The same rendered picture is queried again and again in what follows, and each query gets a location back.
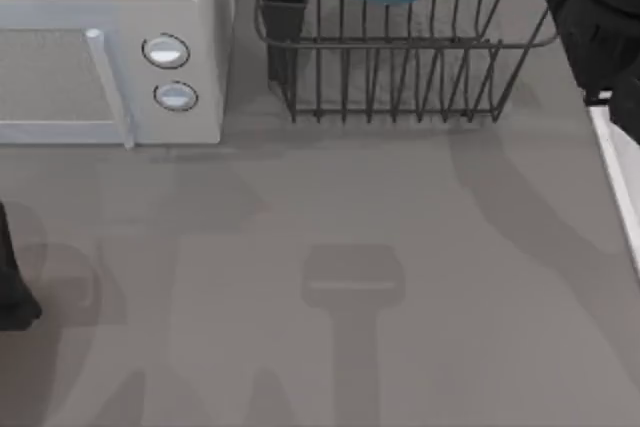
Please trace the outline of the microwave door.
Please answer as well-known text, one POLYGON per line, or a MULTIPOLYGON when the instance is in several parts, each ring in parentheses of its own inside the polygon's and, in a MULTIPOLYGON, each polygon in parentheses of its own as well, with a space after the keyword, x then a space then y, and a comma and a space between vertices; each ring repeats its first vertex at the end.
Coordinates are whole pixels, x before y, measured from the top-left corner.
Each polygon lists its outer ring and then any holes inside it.
MULTIPOLYGON (((84 32, 0 30, 0 145, 120 144, 84 32)), ((128 105, 109 48, 114 74, 128 105)))

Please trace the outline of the large round microwave knob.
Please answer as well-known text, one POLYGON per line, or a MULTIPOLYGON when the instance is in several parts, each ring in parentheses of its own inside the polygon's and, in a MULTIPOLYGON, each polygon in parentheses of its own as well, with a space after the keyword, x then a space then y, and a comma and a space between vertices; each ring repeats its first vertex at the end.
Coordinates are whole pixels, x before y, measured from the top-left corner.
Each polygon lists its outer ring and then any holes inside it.
POLYGON ((142 42, 141 50, 144 58, 151 65, 164 70, 183 67, 191 56, 188 44, 169 33, 145 39, 142 42))

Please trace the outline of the small round microwave knob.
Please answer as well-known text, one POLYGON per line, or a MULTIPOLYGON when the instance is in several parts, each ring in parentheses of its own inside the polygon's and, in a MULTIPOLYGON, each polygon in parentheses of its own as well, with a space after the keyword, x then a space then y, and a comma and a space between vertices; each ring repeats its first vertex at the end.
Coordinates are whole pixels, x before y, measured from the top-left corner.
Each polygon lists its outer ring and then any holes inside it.
POLYGON ((187 112, 198 103, 197 91, 187 83, 173 81, 156 86, 153 92, 155 102, 170 112, 187 112))

